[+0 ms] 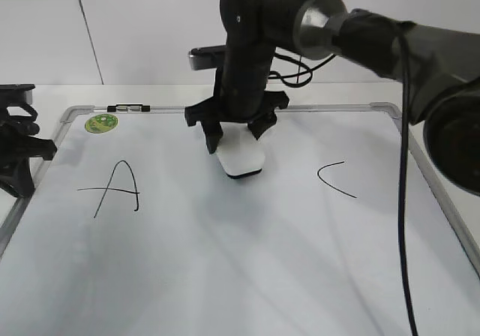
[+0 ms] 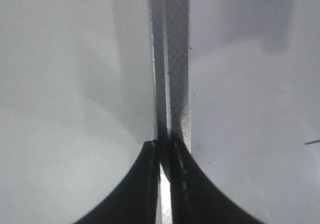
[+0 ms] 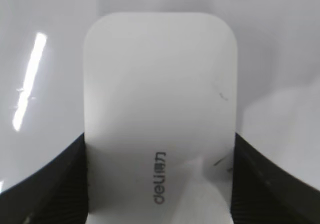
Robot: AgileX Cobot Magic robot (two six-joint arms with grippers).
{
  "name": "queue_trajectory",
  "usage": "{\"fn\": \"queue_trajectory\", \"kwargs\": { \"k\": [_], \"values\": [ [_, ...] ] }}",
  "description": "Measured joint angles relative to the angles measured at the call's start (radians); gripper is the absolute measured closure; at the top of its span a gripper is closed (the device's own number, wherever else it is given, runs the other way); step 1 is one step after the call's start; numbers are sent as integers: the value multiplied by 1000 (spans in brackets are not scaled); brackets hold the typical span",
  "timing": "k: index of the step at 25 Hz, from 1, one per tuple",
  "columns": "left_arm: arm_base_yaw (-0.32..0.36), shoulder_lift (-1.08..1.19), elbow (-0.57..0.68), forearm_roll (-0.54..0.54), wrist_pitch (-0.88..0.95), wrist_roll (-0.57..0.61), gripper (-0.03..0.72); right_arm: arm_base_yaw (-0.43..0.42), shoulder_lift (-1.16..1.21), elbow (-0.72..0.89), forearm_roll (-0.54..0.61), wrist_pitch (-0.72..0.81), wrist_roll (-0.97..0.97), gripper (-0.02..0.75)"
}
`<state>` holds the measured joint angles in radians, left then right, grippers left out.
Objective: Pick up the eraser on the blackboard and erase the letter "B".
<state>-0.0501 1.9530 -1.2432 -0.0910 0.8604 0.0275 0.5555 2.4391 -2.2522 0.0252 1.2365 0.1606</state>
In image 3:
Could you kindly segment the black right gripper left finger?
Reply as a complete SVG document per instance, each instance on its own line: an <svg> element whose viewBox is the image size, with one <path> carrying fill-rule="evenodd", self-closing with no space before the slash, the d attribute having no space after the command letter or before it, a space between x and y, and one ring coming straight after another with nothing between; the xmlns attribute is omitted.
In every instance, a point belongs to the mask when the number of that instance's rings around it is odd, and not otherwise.
<svg viewBox="0 0 320 224"><path fill-rule="evenodd" d="M2 224L84 224L89 213L85 136L0 195Z"/></svg>

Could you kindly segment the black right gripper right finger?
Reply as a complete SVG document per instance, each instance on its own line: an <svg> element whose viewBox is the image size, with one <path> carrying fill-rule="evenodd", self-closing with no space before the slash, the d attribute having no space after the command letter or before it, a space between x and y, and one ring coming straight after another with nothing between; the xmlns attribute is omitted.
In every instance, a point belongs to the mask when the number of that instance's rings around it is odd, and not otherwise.
<svg viewBox="0 0 320 224"><path fill-rule="evenodd" d="M236 134L231 217L235 224L318 224L320 192Z"/></svg>

